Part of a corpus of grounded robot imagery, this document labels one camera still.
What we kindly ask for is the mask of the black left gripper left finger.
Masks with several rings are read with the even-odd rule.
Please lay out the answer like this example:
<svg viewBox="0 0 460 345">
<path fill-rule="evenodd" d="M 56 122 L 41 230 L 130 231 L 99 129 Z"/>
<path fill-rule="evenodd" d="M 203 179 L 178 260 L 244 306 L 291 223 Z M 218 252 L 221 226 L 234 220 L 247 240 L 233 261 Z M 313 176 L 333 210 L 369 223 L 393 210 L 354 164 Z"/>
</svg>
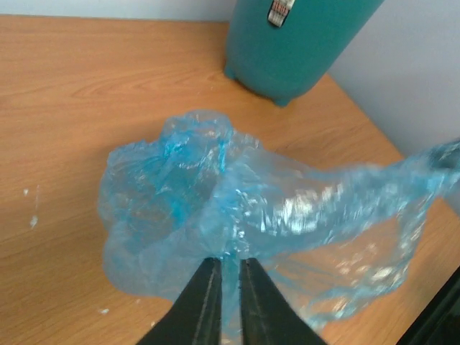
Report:
<svg viewBox="0 0 460 345">
<path fill-rule="evenodd" d="M 138 345 L 218 345 L 221 343 L 221 261 L 206 258 L 171 309 Z"/>
</svg>

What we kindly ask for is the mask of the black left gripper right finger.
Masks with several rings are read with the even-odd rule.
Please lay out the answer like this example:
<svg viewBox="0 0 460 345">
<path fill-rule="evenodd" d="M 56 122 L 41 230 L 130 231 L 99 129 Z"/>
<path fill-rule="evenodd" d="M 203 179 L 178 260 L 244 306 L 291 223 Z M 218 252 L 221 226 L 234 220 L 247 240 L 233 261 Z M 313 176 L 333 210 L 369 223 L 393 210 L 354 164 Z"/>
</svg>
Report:
<svg viewBox="0 0 460 345">
<path fill-rule="evenodd" d="M 243 344 L 325 344 L 290 307 L 258 260 L 240 262 Z"/>
</svg>

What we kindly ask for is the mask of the blue plastic trash bag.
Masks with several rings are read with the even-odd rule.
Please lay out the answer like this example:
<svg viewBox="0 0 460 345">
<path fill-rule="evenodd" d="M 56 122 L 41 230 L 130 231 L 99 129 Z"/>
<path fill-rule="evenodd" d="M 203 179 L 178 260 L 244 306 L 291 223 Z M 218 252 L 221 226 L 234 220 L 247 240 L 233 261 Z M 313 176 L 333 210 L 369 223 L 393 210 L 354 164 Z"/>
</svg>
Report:
<svg viewBox="0 0 460 345">
<path fill-rule="evenodd" d="M 317 170 L 265 150 L 215 111 L 169 118 L 159 138 L 109 154 L 98 214 L 118 289 L 175 300 L 222 261 L 223 322 L 239 332 L 239 263 L 255 258 L 309 325 L 400 287 L 432 202 L 459 187 L 459 142 L 380 167 Z"/>
</svg>

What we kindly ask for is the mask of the teal plastic trash bin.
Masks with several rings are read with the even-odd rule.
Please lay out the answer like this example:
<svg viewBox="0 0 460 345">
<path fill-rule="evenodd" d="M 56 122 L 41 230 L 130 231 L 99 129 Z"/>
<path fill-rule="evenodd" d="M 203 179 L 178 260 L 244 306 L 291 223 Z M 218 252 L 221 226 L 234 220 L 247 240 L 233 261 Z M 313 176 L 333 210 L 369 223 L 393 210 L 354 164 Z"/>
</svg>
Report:
<svg viewBox="0 0 460 345">
<path fill-rule="evenodd" d="M 381 4 L 237 1 L 226 36 L 224 74 L 287 106 L 317 84 Z"/>
</svg>

